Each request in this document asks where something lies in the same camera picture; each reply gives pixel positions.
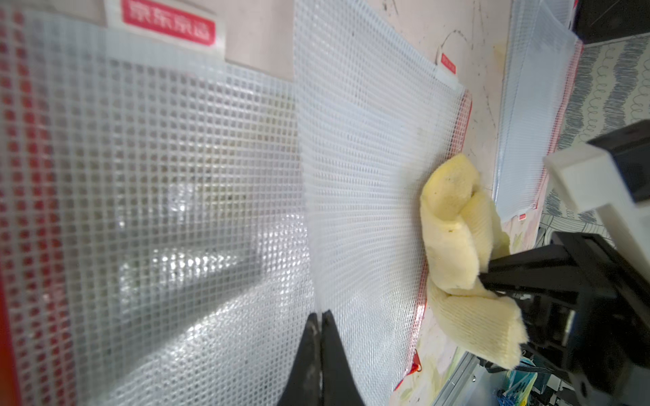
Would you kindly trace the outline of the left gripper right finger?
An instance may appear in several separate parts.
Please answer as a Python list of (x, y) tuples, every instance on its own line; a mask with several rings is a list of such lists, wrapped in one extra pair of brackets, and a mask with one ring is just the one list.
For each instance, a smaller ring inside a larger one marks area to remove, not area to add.
[(363, 406), (332, 311), (323, 313), (321, 336), (322, 405)]

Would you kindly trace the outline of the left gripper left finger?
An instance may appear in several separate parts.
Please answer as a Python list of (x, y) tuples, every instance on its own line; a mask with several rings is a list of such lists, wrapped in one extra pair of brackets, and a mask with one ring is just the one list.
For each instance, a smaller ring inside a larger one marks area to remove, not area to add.
[(304, 327), (289, 379), (277, 406), (321, 405), (321, 333), (318, 315), (311, 313)]

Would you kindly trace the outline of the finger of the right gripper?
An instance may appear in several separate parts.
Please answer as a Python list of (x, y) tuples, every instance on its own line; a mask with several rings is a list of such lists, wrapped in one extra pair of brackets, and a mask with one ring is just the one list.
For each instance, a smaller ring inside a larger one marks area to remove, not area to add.
[(592, 233), (489, 263), (482, 285), (520, 306), (525, 349), (570, 382), (581, 405), (649, 403), (649, 284)]

